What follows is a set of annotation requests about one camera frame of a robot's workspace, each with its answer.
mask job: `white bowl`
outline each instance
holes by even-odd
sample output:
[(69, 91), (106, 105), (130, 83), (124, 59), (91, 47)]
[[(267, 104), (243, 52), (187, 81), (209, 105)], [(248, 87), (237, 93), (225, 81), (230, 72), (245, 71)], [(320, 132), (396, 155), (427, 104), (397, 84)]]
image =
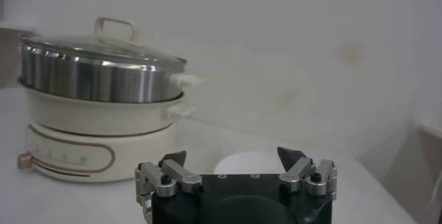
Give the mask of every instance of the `white bowl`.
[(98, 136), (136, 135), (163, 129), (194, 108), (183, 97), (168, 102), (123, 104), (76, 100), (26, 88), (30, 118), (51, 129)]

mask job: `white countertop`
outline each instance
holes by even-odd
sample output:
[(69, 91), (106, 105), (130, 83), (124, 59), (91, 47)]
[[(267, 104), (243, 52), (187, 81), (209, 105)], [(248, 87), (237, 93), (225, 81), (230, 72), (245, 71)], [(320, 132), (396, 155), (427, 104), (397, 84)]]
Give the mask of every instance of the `white countertop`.
[[(0, 90), (0, 223), (144, 223), (132, 180), (77, 184), (35, 170), (19, 171), (17, 155), (24, 151), (26, 124), (22, 89)], [(339, 148), (281, 144), (195, 120), (179, 123), (178, 140), (188, 151), (186, 168), (206, 174), (232, 153), (276, 155), (277, 146), (302, 150), (316, 161), (330, 158), (338, 166), (334, 223), (416, 223), (353, 156)]]

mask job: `white container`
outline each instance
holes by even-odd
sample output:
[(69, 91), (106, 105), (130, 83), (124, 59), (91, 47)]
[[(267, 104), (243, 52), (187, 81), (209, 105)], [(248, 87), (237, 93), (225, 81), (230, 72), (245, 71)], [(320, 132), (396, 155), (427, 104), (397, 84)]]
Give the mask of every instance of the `white container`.
[(163, 129), (194, 108), (177, 100), (148, 104), (76, 100), (26, 88), (31, 120), (52, 129), (96, 136), (137, 135)]
[(141, 162), (176, 151), (176, 125), (138, 136), (80, 136), (30, 124), (26, 150), (32, 166), (62, 180), (106, 182), (133, 178)]

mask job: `lid handle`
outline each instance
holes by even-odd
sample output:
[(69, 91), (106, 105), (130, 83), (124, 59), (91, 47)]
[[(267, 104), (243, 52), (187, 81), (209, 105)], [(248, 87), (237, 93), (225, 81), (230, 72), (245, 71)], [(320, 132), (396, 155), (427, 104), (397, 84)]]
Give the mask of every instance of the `lid handle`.
[(106, 36), (103, 31), (103, 26), (104, 26), (105, 21), (113, 21), (115, 23), (129, 25), (132, 28), (132, 35), (131, 35), (131, 37), (128, 38), (128, 40), (129, 41), (138, 41), (139, 36), (140, 36), (140, 34), (138, 32), (138, 27), (132, 21), (124, 21), (124, 20), (114, 19), (114, 18), (109, 18), (109, 17), (98, 17), (95, 20), (94, 33), (97, 36), (109, 37), (109, 36)]

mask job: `white wall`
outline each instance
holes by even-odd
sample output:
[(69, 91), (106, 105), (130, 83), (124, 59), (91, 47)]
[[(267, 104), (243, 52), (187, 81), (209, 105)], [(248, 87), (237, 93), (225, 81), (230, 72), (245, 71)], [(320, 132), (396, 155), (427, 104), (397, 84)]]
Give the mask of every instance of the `white wall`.
[(379, 178), (414, 112), (422, 46), (410, 0), (5, 3), (3, 26), (43, 34), (91, 33), (99, 15), (132, 19), (146, 43), (179, 53), (207, 80), (189, 92), (195, 119), (369, 159), (382, 149), (369, 161)]

